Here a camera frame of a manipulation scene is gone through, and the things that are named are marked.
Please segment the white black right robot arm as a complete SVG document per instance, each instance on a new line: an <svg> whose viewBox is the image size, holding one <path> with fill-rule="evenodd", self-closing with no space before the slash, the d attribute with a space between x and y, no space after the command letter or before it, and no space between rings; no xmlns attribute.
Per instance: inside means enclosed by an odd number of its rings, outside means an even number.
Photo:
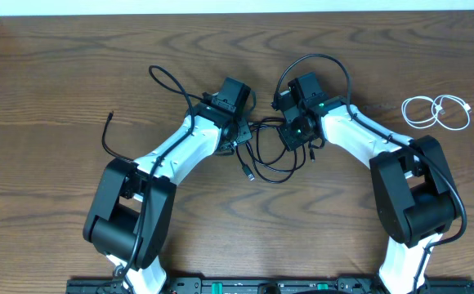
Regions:
<svg viewBox="0 0 474 294"><path fill-rule="evenodd" d="M286 122L280 136L290 150L316 138L337 145L370 171L378 218L389 239L378 277L388 293L416 293L425 284L433 248L453 221L467 226L440 143L431 136L413 139L367 118L349 97L330 98L319 88L291 87L272 103Z"/></svg>

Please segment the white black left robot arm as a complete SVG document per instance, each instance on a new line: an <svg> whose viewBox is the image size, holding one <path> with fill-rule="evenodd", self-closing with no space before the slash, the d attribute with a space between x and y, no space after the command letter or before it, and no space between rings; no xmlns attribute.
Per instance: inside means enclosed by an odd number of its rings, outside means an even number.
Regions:
<svg viewBox="0 0 474 294"><path fill-rule="evenodd" d="M245 116L201 103L151 153L109 162L87 214L83 238L114 264L114 276L68 285L67 289L161 292L167 274L159 253L168 235L177 186L204 158L250 137Z"/></svg>

